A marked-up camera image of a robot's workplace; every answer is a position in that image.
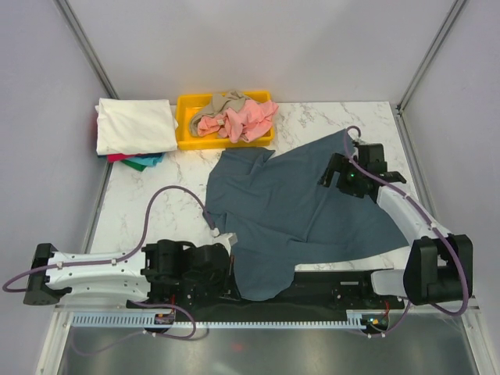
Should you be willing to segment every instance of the white table surface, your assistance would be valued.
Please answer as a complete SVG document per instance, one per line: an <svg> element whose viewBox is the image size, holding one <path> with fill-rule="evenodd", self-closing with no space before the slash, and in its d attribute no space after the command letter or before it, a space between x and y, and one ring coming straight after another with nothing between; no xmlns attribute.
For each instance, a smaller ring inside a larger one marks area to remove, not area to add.
<svg viewBox="0 0 500 375"><path fill-rule="evenodd" d="M361 128L362 139L384 145L389 170L397 170L415 186L403 151L391 108L387 102L282 103L274 119L276 137L268 147L275 155L315 141L349 125ZM121 162L112 168L102 203L91 253L128 252L141 237L144 214L151 196L161 187L177 184L192 190L202 201L208 176L223 150L176 151L144 172ZM213 239L196 201L182 191L169 190L152 207L145 243L168 238L211 244ZM404 268L408 248L400 248L351 262L299 265L296 270L373 270Z"/></svg>

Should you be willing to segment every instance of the gray cloth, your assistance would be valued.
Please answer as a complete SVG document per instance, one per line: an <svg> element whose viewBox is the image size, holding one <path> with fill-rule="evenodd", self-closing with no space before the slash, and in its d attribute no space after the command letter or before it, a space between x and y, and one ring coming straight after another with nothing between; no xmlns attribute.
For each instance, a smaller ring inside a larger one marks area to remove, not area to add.
<svg viewBox="0 0 500 375"><path fill-rule="evenodd" d="M198 136L198 124L200 123L203 116L215 117L219 113L224 112L226 109L232 108L235 112L240 112L245 105L247 99L250 99L247 95L240 91L229 91L224 96L222 94L212 95L212 100L210 103L203 107L199 112L197 112L189 121L189 131L194 137Z"/></svg>
<svg viewBox="0 0 500 375"><path fill-rule="evenodd" d="M262 301L288 288L295 265L332 263L408 244L369 197L317 184L344 131L276 158L265 148L227 149L210 173L206 206L221 233L235 232L234 274L243 298Z"/></svg>

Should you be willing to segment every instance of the yellow bin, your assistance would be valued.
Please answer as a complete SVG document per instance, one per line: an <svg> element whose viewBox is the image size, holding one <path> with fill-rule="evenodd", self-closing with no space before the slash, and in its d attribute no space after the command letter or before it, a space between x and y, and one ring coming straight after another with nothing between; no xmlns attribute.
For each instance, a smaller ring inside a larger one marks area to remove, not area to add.
<svg viewBox="0 0 500 375"><path fill-rule="evenodd" d="M271 100L271 94L268 91L246 91L245 95L261 103ZM175 130L175 135L180 150L270 145L274 138L274 126L264 136L250 143L243 141L231 143L229 138L218 138L217 133L212 133L204 137L193 137L189 132L189 121L201 108L208 105L211 99L212 94L181 95L177 99L175 118L179 123L179 127Z"/></svg>

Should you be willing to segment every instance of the gray wall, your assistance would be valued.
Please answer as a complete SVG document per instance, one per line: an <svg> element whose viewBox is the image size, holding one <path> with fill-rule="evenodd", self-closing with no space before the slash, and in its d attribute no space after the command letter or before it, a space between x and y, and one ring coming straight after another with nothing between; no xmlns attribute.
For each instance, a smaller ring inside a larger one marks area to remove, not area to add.
<svg viewBox="0 0 500 375"><path fill-rule="evenodd" d="M80 251L104 171L92 107L104 92L50 0L0 2L0 51L3 283L40 242ZM52 308L22 300L0 292L2 374L34 373L48 329Z"/></svg>
<svg viewBox="0 0 500 375"><path fill-rule="evenodd" d="M500 352L500 2L469 2L405 113L439 219L474 243Z"/></svg>
<svg viewBox="0 0 500 375"><path fill-rule="evenodd" d="M398 102L452 0L69 0L121 98Z"/></svg>

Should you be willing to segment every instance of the gray floor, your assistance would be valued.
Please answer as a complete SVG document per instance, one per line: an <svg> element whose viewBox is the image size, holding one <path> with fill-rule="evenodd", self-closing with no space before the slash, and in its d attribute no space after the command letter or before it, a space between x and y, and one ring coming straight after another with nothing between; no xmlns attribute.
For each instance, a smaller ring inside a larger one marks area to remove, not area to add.
<svg viewBox="0 0 500 375"><path fill-rule="evenodd" d="M90 352L130 332L79 328L75 344ZM383 339L338 330L211 330L193 342L141 335L92 357L66 353L68 370L60 373L68 375L478 374L462 321L442 315L410 315Z"/></svg>

